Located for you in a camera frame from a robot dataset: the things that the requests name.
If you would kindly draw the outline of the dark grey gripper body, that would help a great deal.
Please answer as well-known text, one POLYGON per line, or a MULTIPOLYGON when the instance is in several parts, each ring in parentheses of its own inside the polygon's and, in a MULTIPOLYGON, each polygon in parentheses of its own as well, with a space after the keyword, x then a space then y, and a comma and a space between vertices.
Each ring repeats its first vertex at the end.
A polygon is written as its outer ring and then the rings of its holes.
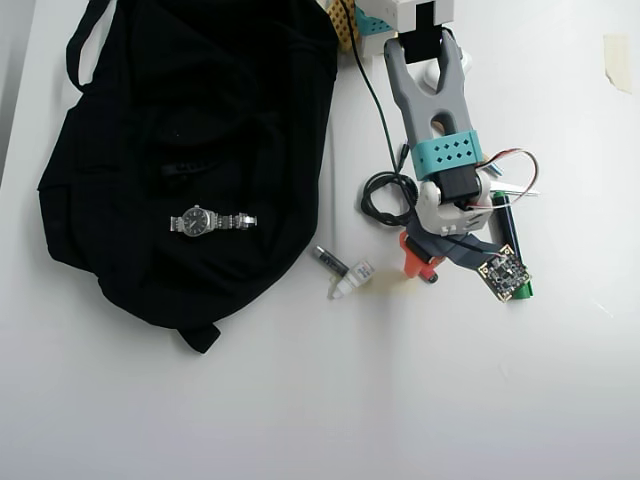
POLYGON ((440 236, 424 230, 418 222, 407 226, 408 236, 433 257, 446 257, 455 265, 476 270, 497 256, 501 247, 481 241, 473 234, 440 236))

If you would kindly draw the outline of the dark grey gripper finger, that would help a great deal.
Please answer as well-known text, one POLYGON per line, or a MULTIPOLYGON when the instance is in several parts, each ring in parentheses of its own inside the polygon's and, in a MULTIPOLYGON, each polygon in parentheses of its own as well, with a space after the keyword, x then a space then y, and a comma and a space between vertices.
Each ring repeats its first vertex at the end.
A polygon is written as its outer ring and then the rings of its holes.
POLYGON ((447 260, 446 256, 430 256, 427 258, 421 268, 421 278, 429 284, 435 284, 439 279, 437 269, 447 260))

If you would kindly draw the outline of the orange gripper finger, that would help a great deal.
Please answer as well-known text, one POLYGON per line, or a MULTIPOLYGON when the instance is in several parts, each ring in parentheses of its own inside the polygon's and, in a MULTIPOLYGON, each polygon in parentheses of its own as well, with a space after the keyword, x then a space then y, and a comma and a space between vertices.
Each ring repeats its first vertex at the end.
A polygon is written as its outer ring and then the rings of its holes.
POLYGON ((421 278, 423 262, 431 255, 421 247, 407 232, 402 232, 399 237, 400 247, 405 253, 404 273, 409 278, 421 278))

